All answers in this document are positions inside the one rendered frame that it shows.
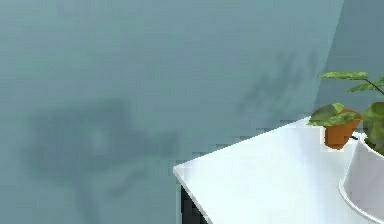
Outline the white table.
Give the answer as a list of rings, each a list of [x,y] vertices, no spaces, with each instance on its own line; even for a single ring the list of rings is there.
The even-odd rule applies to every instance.
[[[377,224],[340,195],[358,132],[340,150],[306,118],[173,168],[208,224]]]

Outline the green house plant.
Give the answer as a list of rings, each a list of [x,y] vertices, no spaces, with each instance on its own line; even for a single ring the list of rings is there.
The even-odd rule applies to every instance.
[[[384,75],[377,81],[371,81],[367,72],[333,71],[321,74],[319,78],[365,81],[365,84],[354,86],[348,89],[348,92],[376,90],[384,96]],[[311,114],[307,125],[326,128],[346,124],[358,118],[351,112],[342,114],[343,109],[347,108],[339,102],[320,107]],[[365,142],[384,156],[384,102],[372,103],[362,115],[360,123],[363,124],[363,131],[367,136]]]

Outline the orange pot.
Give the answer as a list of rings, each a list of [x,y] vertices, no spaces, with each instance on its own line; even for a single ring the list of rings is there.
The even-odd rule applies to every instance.
[[[355,121],[346,124],[326,127],[324,143],[327,147],[335,150],[342,149],[356,130],[358,124],[362,119],[362,115],[350,109],[343,109],[341,111],[342,114],[347,112],[356,114],[358,118]]]

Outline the white plant pot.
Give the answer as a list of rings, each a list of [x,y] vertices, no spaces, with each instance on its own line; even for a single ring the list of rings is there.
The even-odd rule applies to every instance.
[[[360,216],[384,224],[384,156],[374,151],[361,134],[352,159],[338,184],[343,200]]]

